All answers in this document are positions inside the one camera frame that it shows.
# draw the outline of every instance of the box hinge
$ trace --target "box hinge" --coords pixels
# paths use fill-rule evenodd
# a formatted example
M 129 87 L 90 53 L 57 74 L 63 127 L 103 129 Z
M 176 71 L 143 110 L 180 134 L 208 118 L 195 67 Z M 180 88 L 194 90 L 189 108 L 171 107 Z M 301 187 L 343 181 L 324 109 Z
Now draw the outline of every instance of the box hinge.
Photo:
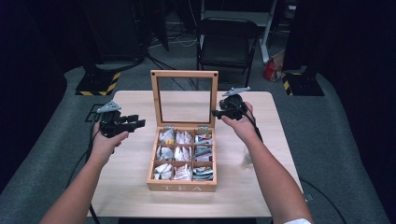
M 174 126 L 172 124 L 167 124 L 163 126 L 164 129 L 169 130 L 169 129 L 174 129 Z
M 203 130 L 203 131 L 207 131 L 208 128 L 205 125 L 198 125 L 198 130 Z

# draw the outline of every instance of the tea packet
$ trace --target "tea packet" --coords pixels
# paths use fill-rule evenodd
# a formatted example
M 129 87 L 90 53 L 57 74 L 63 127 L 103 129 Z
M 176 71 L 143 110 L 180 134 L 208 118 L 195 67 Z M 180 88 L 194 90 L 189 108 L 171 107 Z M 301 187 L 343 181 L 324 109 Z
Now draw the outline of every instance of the tea packet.
M 195 144 L 212 145 L 212 134 L 204 133 L 195 135 Z
M 194 159 L 196 161 L 212 161 L 212 147 L 198 146 L 195 149 Z
M 191 167 L 186 163 L 183 166 L 175 167 L 175 180 L 191 180 Z
M 197 167 L 192 169 L 194 180 L 213 180 L 213 169 L 209 166 Z
M 158 146 L 157 148 L 157 161 L 171 161 L 174 153 L 170 147 Z
M 171 179 L 172 164 L 164 163 L 154 168 L 154 179 Z
M 192 144 L 192 136 L 188 132 L 180 133 L 177 131 L 176 141 L 179 144 Z
M 175 133 L 173 129 L 169 129 L 164 133 L 160 133 L 159 136 L 160 143 L 174 144 L 175 143 Z
M 191 161 L 191 147 L 189 147 L 189 149 L 185 147 L 176 147 L 175 161 Z

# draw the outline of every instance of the gray floor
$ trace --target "gray floor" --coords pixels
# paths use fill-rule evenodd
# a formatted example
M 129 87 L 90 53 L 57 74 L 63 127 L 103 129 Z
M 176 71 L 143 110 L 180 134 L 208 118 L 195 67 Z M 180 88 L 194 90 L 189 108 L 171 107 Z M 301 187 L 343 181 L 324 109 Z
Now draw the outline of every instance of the gray floor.
M 286 41 L 286 35 L 277 34 L 270 54 L 283 49 Z M 149 52 L 176 69 L 194 70 L 195 45 L 184 47 L 177 40 L 175 42 L 170 45 L 169 52 L 161 46 L 151 48 Z M 253 91 L 273 94 L 299 176 L 324 192 L 347 223 L 389 223 L 362 167 L 344 109 L 332 85 L 318 76 L 324 97 L 288 96 L 280 80 L 268 82 L 262 78 L 263 68 L 260 50 L 257 50 L 249 86 Z M 115 91 L 151 90 L 150 69 L 158 67 L 145 60 L 122 72 Z M 74 165 L 88 145 L 90 124 L 84 122 L 86 115 L 93 104 L 107 103 L 115 92 L 109 96 L 76 96 L 75 88 L 83 75 L 82 68 L 65 74 L 68 88 L 62 102 L 0 195 L 0 223 L 37 223 L 64 191 Z M 314 198 L 308 204 L 317 223 L 342 223 L 323 196 L 305 183 L 303 188 L 306 195 Z M 100 220 L 118 223 L 115 217 L 101 217 Z M 268 223 L 269 219 L 258 218 L 257 222 Z

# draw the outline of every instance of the wooden table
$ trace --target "wooden table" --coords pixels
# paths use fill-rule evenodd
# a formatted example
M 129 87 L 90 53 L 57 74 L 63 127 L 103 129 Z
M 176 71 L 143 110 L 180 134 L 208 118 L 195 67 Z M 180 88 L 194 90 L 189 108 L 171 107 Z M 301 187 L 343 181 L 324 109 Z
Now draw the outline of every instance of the wooden table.
M 218 100 L 223 99 L 218 92 Z M 254 106 L 265 145 L 301 187 L 274 99 L 269 92 L 240 95 Z M 146 185 L 157 128 L 152 91 L 118 91 L 122 115 L 139 115 L 146 126 L 130 133 L 103 169 L 92 205 L 99 217 L 270 217 L 253 168 L 242 165 L 243 142 L 216 122 L 216 192 L 150 191 Z

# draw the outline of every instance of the handheld controller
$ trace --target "handheld controller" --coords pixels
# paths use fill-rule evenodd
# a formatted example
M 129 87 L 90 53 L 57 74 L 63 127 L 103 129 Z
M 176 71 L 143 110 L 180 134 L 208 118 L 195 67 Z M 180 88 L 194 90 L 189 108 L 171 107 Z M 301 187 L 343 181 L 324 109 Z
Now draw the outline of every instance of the handheld controller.
M 104 136 L 110 138 L 123 132 L 133 133 L 135 129 L 146 125 L 146 120 L 139 120 L 138 115 L 121 117 L 119 110 L 120 107 L 114 101 L 97 110 L 97 113 L 101 115 L 100 131 Z
M 227 98 L 219 101 L 221 110 L 212 110 L 212 115 L 218 119 L 221 119 L 221 116 L 227 116 L 230 119 L 240 120 L 243 115 L 247 113 L 248 108 L 238 93 L 249 90 L 249 87 L 238 89 L 232 88 L 230 91 L 225 92 L 223 96 L 227 96 Z

